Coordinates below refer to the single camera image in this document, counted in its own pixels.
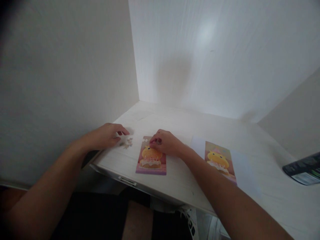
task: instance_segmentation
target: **white paper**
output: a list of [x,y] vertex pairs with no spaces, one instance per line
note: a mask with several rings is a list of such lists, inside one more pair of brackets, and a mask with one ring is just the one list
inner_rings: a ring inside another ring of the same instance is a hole
[[[193,136],[190,147],[199,154],[202,159],[205,158],[205,139]],[[254,179],[247,157],[235,150],[230,150],[230,153],[238,187],[254,200],[260,199],[261,191]]]

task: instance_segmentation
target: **drawer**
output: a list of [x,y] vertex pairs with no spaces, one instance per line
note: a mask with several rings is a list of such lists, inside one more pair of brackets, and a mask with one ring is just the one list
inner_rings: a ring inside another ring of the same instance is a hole
[[107,177],[110,177],[112,179],[115,179],[119,182],[122,182],[128,186],[131,186],[131,187],[135,187],[137,189],[139,189],[140,191],[142,192],[145,192],[151,196],[154,196],[156,198],[159,198],[160,200],[166,202],[166,203],[169,203],[169,204],[172,204],[172,205],[175,205],[175,206],[182,206],[182,205],[185,205],[185,203],[175,199],[175,198],[172,198],[168,195],[165,195],[159,191],[156,191],[154,189],[151,189],[147,186],[144,186],[143,184],[140,184],[140,183],[137,183],[137,182],[134,182],[132,181],[131,179],[128,179],[126,177],[123,177],[121,175],[119,175],[118,173],[114,173],[114,172],[111,172],[111,171],[108,171],[106,169],[103,169],[103,168],[100,168],[96,165],[93,165],[91,164],[90,165],[95,171],[107,176]]

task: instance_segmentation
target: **black container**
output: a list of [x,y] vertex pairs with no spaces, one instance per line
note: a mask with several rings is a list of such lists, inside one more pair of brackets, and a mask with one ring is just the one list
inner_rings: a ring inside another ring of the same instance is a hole
[[320,152],[285,165],[282,170],[303,185],[320,183]]

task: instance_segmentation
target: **drawer handle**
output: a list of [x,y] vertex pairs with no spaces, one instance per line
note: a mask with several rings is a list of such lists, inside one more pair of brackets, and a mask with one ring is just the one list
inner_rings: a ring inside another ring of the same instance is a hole
[[129,181],[129,180],[127,180],[127,179],[124,179],[124,178],[122,178],[122,177],[118,177],[118,179],[121,181],[121,182],[125,182],[125,183],[127,183],[127,184],[129,184],[129,185],[131,185],[131,186],[133,186],[133,187],[136,187],[137,186],[137,183],[135,183],[135,182],[131,182],[131,181]]

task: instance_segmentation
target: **white wall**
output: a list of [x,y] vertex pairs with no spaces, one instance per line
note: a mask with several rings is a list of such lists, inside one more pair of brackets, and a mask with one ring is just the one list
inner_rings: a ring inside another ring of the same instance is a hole
[[320,66],[320,3],[129,1],[142,101],[258,122]]
[[0,178],[33,184],[139,96],[127,1],[23,2],[1,43]]
[[297,159],[320,151],[320,68],[259,123]]

